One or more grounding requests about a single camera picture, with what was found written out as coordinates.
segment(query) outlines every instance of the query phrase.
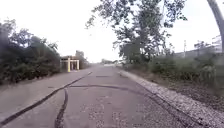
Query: gravel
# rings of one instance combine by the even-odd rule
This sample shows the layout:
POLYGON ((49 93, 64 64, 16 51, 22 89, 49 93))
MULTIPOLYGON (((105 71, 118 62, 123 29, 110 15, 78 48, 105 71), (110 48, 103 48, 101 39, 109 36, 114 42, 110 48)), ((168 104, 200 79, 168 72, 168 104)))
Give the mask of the gravel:
POLYGON ((169 90, 163 86, 159 86, 156 83, 149 82, 132 73, 120 71, 120 74, 142 85, 158 97, 171 104, 173 107, 186 113, 191 118, 196 119, 204 126, 210 128, 224 128, 223 112, 208 108, 205 104, 199 101, 193 100, 190 97, 169 90))

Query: tar line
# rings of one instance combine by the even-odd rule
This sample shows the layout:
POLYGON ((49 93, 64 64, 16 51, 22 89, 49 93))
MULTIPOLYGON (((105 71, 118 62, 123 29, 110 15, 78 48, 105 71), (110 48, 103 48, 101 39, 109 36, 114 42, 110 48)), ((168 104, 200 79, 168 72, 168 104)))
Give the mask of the tar line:
POLYGON ((81 80, 81 79, 87 77, 87 76, 90 75, 91 73, 92 73, 92 72, 89 72, 87 75, 84 75, 84 76, 82 76, 81 78, 76 79, 76 80, 72 81, 71 83, 66 84, 66 85, 64 85, 63 87, 59 88, 59 89, 54 90, 52 93, 50 93, 49 95, 47 95, 47 96, 44 97, 43 99, 41 99, 41 100, 35 102, 34 104, 32 104, 32 105, 30 105, 30 106, 28 106, 28 107, 26 107, 26 108, 24 108, 24 109, 22 109, 22 110, 20 110, 20 111, 18 111, 18 112, 16 112, 16 113, 14 113, 14 114, 12 114, 12 115, 9 116, 9 117, 7 117, 6 119, 4 119, 3 121, 0 122, 0 128, 2 128, 4 125, 10 123, 11 121, 15 120, 16 118, 18 118, 19 116, 23 115, 24 113, 26 113, 26 112, 32 110, 33 108, 35 108, 35 107, 41 105, 42 103, 44 103, 45 101, 47 101, 49 98, 51 98, 53 95, 55 95, 58 91, 67 88, 68 86, 70 86, 70 85, 72 85, 72 84, 78 82, 79 80, 81 80))
POLYGON ((110 88, 110 89, 117 89, 117 90, 121 90, 121 91, 128 91, 128 92, 134 93, 136 95, 140 95, 140 96, 143 96, 143 97, 150 98, 152 101, 154 101, 156 104, 160 105, 164 110, 166 110, 169 114, 171 114, 174 118, 176 118, 176 120, 179 121, 182 124, 182 126, 185 127, 185 128, 209 128, 209 126, 203 126, 203 124, 200 124, 195 119, 192 119, 191 117, 189 117, 188 115, 186 115, 182 111, 180 111, 178 109, 173 109, 174 107, 172 107, 169 103, 162 100, 161 98, 158 98, 155 95, 150 96, 149 94, 141 93, 139 91, 131 90, 131 89, 124 88, 124 87, 116 87, 116 86, 105 86, 105 85, 82 85, 82 86, 78 86, 78 85, 76 85, 76 86, 69 86, 69 87, 71 87, 71 88, 100 87, 100 88, 110 88), (184 115, 187 118, 180 118, 175 113, 181 113, 182 115, 184 115))
POLYGON ((66 90, 66 88, 64 88, 64 92, 65 92, 65 100, 64 100, 64 103, 62 104, 61 106, 61 109, 57 115, 57 118, 54 122, 54 127, 55 128, 63 128, 63 115, 64 115, 64 112, 65 112, 65 109, 67 107, 67 104, 68 104, 68 92, 66 90))

